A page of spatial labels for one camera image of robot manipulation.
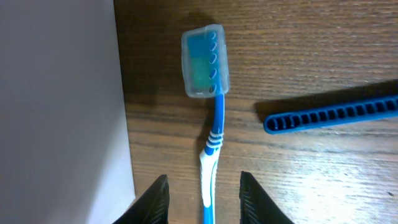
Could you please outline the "blue white toothbrush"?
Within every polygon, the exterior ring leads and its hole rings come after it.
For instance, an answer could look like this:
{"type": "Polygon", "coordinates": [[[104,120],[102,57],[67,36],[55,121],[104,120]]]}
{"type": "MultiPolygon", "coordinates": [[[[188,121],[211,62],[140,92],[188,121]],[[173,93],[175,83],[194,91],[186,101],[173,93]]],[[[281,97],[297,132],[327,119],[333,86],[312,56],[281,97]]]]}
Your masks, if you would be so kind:
{"type": "Polygon", "coordinates": [[[224,28],[220,24],[184,32],[182,74],[186,94],[213,103],[206,119],[200,153],[203,223],[215,224],[215,185],[224,139],[225,94],[229,91],[229,68],[224,28]]]}

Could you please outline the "blue disposable razor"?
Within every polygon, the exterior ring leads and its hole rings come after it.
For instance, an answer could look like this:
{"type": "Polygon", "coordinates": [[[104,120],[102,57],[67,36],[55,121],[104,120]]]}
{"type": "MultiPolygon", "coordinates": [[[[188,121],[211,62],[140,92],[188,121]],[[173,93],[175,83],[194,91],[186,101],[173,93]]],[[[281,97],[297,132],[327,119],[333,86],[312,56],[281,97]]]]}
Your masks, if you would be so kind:
{"type": "Polygon", "coordinates": [[[272,114],[266,117],[264,130],[268,134],[282,134],[394,116],[397,95],[272,114]]]}

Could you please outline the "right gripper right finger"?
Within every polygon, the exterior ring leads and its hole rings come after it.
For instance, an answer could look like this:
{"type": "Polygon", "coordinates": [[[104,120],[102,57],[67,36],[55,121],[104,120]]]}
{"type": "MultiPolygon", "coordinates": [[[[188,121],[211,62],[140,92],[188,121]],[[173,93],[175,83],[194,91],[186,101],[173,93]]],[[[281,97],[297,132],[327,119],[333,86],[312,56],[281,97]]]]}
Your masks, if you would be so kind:
{"type": "Polygon", "coordinates": [[[240,224],[293,224],[250,172],[241,172],[240,224]]]}

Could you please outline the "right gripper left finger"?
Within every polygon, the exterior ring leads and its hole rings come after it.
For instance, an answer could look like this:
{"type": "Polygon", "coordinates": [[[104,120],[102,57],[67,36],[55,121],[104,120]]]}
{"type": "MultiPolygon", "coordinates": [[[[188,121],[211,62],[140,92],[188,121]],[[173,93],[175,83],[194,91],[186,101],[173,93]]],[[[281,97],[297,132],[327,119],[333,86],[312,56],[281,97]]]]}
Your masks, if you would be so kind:
{"type": "Polygon", "coordinates": [[[114,224],[168,224],[169,183],[160,175],[114,224]]]}

